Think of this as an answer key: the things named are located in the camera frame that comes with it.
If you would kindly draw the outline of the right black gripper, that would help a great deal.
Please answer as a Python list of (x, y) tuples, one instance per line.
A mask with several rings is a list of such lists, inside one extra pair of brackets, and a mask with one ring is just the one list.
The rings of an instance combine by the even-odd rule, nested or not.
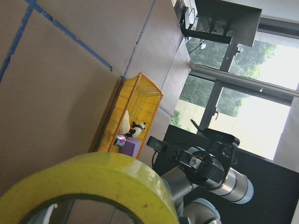
[(231, 166), (231, 155), (225, 152), (213, 155), (201, 148), (187, 151), (177, 146), (172, 147), (169, 143), (153, 136), (149, 137), (146, 145), (158, 153), (174, 153), (172, 159), (185, 174), (187, 180), (206, 189), (220, 187)]

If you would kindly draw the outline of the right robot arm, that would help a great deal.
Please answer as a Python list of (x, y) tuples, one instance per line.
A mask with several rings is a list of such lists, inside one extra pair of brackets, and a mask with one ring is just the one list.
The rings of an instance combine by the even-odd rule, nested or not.
[(239, 140), (232, 135), (212, 140), (217, 151), (190, 147), (184, 150), (150, 137), (147, 146), (164, 155), (176, 166), (161, 176), (167, 186), (180, 219), (189, 224), (219, 224), (217, 209), (203, 198), (184, 207), (184, 196), (197, 187), (204, 188), (232, 203), (248, 203), (254, 187), (247, 176), (231, 167)]

